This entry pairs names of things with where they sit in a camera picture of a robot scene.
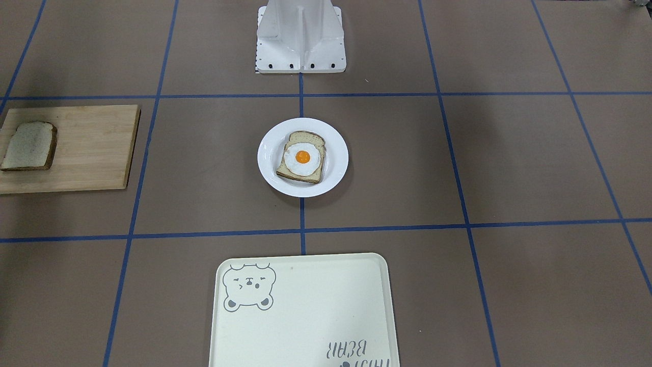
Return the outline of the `white round plate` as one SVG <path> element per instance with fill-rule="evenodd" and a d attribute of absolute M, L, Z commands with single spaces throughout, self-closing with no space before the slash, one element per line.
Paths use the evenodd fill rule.
<path fill-rule="evenodd" d="M 313 132 L 325 142 L 326 157 L 321 182 L 311 185 L 276 175 L 284 146 L 292 132 Z M 294 118 L 271 128 L 263 137 L 258 148 L 258 167 L 263 178 L 275 190 L 299 198 L 316 197 L 334 188 L 344 177 L 348 168 L 348 148 L 335 128 L 313 118 Z"/>

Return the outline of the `bread slice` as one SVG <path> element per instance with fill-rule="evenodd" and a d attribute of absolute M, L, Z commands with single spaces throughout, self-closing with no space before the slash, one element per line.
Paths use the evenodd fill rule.
<path fill-rule="evenodd" d="M 283 162 L 283 153 L 284 153 L 284 151 L 286 151 L 286 148 L 289 145 L 295 144 L 295 143 L 310 143 L 310 144 L 314 144 L 318 149 L 320 149 L 320 151 L 322 153 L 322 161 L 321 161 L 320 167 L 317 169 L 317 171 L 314 174 L 312 174 L 310 176 L 307 176 L 307 177 L 300 177 L 300 176 L 295 176 L 295 175 L 291 174 L 291 172 L 289 172 L 289 170 L 287 170 L 287 167 L 286 167 L 285 163 Z M 315 134 L 313 132 L 306 132 L 305 130 L 301 130 L 300 132 L 292 132 L 289 135 L 289 138 L 288 138 L 288 140 L 287 140 L 287 142 L 286 142 L 286 144 L 284 146 L 284 150 L 283 150 L 283 153 L 282 153 L 282 156 L 281 156 L 280 165 L 276 170 L 276 175 L 279 176 L 279 177 L 284 177 L 286 179 L 293 180 L 293 181 L 305 182 L 307 184 L 316 185 L 319 182 L 321 182 L 321 180 L 322 180 L 323 165 L 324 165 L 324 160 L 325 160 L 325 157 L 326 157 L 326 152 L 327 151 L 326 151 L 326 146 L 325 146 L 324 139 L 320 135 Z"/>
<path fill-rule="evenodd" d="M 46 121 L 20 124 L 9 140 L 2 171 L 49 170 L 58 145 L 58 128 Z"/>

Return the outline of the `bread slice under egg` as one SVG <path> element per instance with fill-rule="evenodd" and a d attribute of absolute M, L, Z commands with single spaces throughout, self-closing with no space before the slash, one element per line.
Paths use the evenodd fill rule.
<path fill-rule="evenodd" d="M 317 171 L 314 174 L 312 174 L 310 176 L 307 176 L 307 177 L 300 177 L 300 176 L 295 176 L 295 175 L 291 174 L 291 172 L 289 172 L 289 170 L 287 170 L 287 167 L 286 167 L 285 163 L 283 162 L 283 153 L 284 153 L 284 151 L 286 151 L 286 148 L 289 145 L 295 144 L 295 143 L 310 143 L 310 144 L 314 144 L 318 149 L 320 149 L 320 151 L 322 153 L 322 161 L 321 161 L 320 167 L 317 169 Z M 292 132 L 289 135 L 289 138 L 288 138 L 288 140 L 287 140 L 287 142 L 286 142 L 286 144 L 284 146 L 284 150 L 283 150 L 283 153 L 282 153 L 282 156 L 281 156 L 280 165 L 276 170 L 276 175 L 279 176 L 279 177 L 284 177 L 286 179 L 293 180 L 293 181 L 305 182 L 307 184 L 316 185 L 319 182 L 321 182 L 321 180 L 322 180 L 323 165 L 324 165 L 324 160 L 325 160 L 325 157 L 326 157 L 326 152 L 327 151 L 326 151 L 326 146 L 325 146 L 324 139 L 320 135 L 315 134 L 313 132 L 306 132 L 305 130 L 301 130 L 300 132 Z"/>

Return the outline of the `fried egg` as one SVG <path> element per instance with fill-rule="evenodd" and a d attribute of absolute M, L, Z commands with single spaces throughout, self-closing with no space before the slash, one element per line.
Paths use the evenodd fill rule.
<path fill-rule="evenodd" d="M 314 144 L 295 143 L 289 145 L 283 153 L 283 162 L 291 174 L 307 177 L 320 167 L 322 153 Z"/>

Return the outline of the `cream bear serving tray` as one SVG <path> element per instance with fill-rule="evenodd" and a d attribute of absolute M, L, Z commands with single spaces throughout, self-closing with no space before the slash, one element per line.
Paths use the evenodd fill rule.
<path fill-rule="evenodd" d="M 399 366 L 377 253 L 232 258 L 216 270 L 210 366 Z"/>

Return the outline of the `wooden cutting board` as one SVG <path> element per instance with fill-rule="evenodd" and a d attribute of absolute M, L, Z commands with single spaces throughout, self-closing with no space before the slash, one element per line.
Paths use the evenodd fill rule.
<path fill-rule="evenodd" d="M 20 124 L 45 121 L 57 128 L 47 170 L 2 172 L 1 193 L 123 190 L 126 188 L 141 109 L 137 104 L 9 109 L 2 154 Z"/>

